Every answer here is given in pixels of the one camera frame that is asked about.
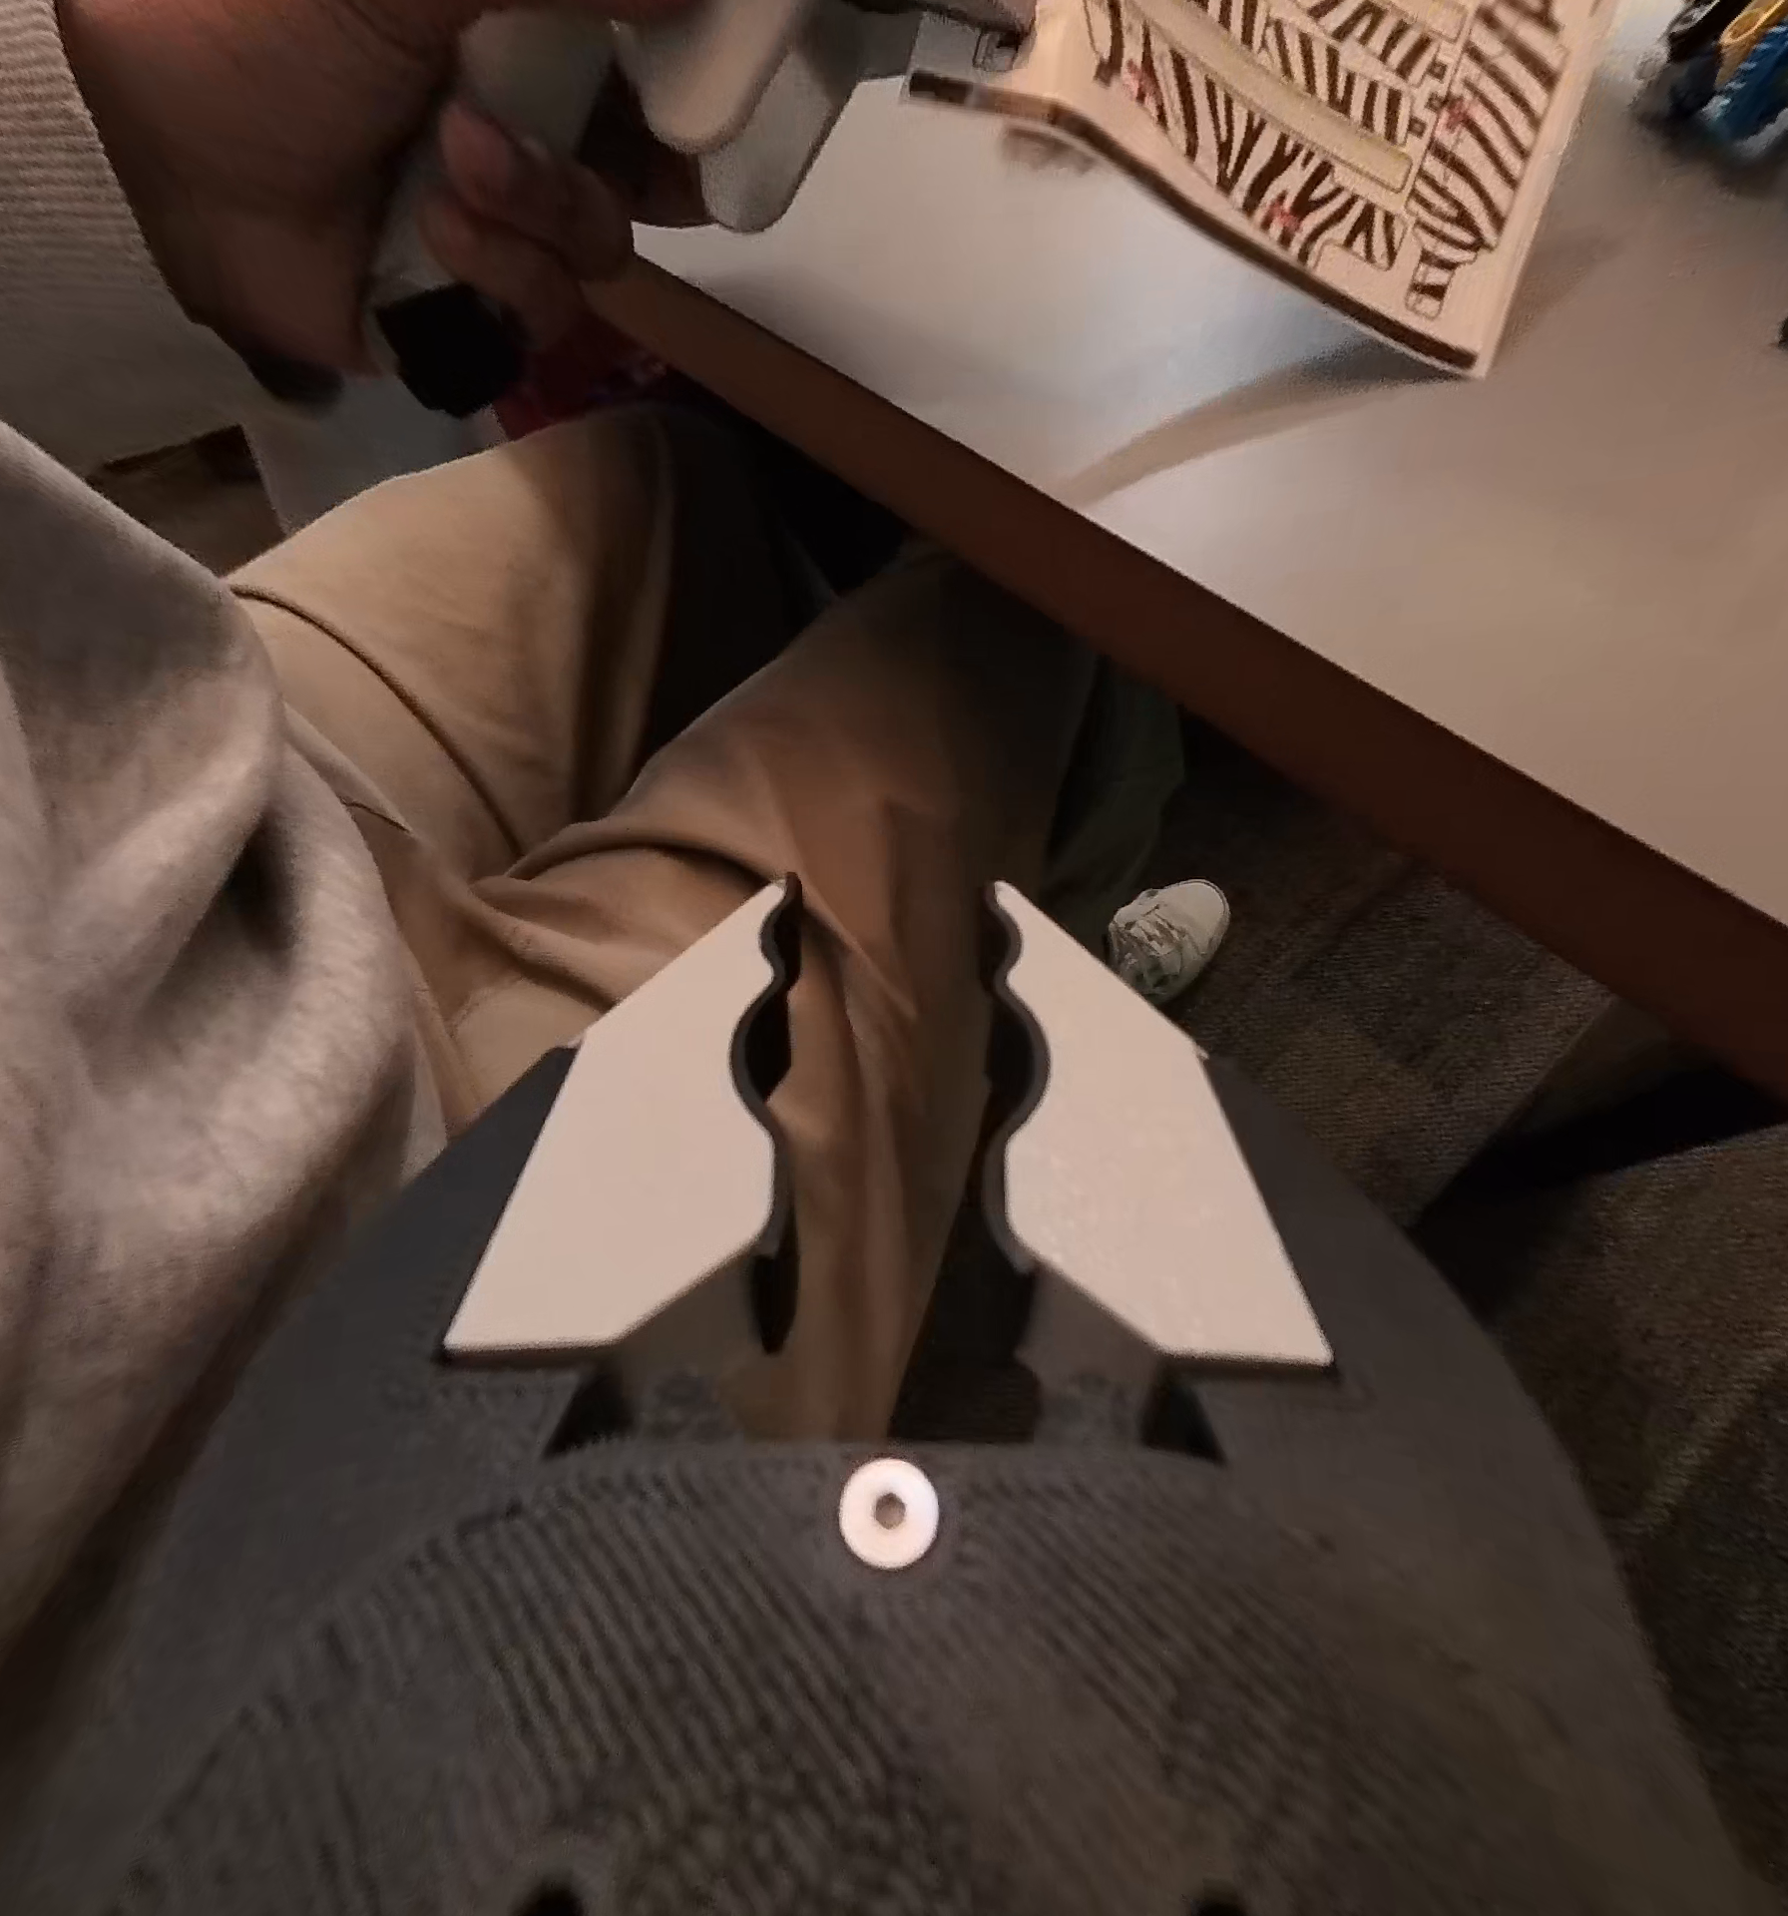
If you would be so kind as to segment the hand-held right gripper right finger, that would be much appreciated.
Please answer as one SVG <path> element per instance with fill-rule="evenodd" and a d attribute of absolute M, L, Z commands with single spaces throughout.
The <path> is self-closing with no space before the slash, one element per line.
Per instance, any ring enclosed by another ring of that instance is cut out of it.
<path fill-rule="evenodd" d="M 1333 1347 L 1200 1047 L 1017 888 L 990 891 L 996 1035 L 1021 1042 L 983 1173 L 1032 1285 L 1030 1373 L 1329 1373 Z"/>

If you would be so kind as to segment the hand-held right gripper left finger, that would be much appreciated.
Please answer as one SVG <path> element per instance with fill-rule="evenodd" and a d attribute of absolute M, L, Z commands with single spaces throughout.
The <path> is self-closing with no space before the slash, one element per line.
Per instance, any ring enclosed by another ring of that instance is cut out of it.
<path fill-rule="evenodd" d="M 766 1103 L 791 1054 L 799 883 L 741 902 L 569 1048 L 443 1353 L 744 1371 L 798 1302 L 791 1178 Z"/>

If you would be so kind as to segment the lego helicopter model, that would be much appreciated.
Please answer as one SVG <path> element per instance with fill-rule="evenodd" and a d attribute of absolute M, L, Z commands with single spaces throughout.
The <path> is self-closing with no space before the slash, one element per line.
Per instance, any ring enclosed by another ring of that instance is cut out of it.
<path fill-rule="evenodd" d="M 1635 109 L 1735 174 L 1788 157 L 1788 3 L 1677 4 Z"/>

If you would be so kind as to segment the person's left forearm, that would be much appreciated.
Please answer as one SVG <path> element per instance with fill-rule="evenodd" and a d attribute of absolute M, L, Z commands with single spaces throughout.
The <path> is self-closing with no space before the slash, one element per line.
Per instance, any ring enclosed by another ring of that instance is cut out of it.
<path fill-rule="evenodd" d="M 152 261 L 53 4 L 0 4 L 0 481 L 283 419 Z"/>

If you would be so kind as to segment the person's left hand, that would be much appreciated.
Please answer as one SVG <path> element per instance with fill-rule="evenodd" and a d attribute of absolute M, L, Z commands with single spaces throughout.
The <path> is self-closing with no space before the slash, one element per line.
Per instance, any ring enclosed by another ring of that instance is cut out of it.
<path fill-rule="evenodd" d="M 68 68 L 177 306 L 257 384 L 332 396 L 370 366 L 363 293 L 416 136 L 443 138 L 421 227 L 532 344 L 619 272 L 655 153 L 608 105 L 571 158 L 511 136 L 453 78 L 473 3 L 61 4 Z"/>

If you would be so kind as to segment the person's white shoe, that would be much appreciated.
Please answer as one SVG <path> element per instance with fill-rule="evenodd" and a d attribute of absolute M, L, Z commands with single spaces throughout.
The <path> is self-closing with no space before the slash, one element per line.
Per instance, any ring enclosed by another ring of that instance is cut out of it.
<path fill-rule="evenodd" d="M 1233 928 L 1233 905 L 1210 881 L 1182 881 L 1130 898 L 1104 930 L 1102 957 L 1153 1007 L 1205 977 Z"/>

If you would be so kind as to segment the person's tan pants legs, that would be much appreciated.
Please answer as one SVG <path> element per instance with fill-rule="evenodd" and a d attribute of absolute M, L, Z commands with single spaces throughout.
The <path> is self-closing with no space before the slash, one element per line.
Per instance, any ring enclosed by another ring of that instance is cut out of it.
<path fill-rule="evenodd" d="M 802 974 L 785 1439 L 873 1439 L 987 1103 L 990 885 L 1083 945 L 1182 782 L 1169 699 L 943 550 L 818 592 L 736 441 L 617 410 L 379 485 L 228 581 L 408 948 L 463 1129 L 764 885 Z"/>

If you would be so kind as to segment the person's grey sweatshirt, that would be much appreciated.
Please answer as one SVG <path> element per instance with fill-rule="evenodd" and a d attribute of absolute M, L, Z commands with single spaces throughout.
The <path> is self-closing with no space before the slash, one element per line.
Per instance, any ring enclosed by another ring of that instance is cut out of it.
<path fill-rule="evenodd" d="M 439 1116 L 248 613 L 0 422 L 0 1664 Z"/>

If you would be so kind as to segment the zebra print sheet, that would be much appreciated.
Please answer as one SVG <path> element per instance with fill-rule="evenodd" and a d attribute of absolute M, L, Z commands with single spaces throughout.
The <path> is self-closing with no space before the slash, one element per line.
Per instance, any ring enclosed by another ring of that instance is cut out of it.
<path fill-rule="evenodd" d="M 907 95 L 1114 167 L 1413 358 L 1483 377 L 1617 4 L 1059 3 L 927 17 Z"/>

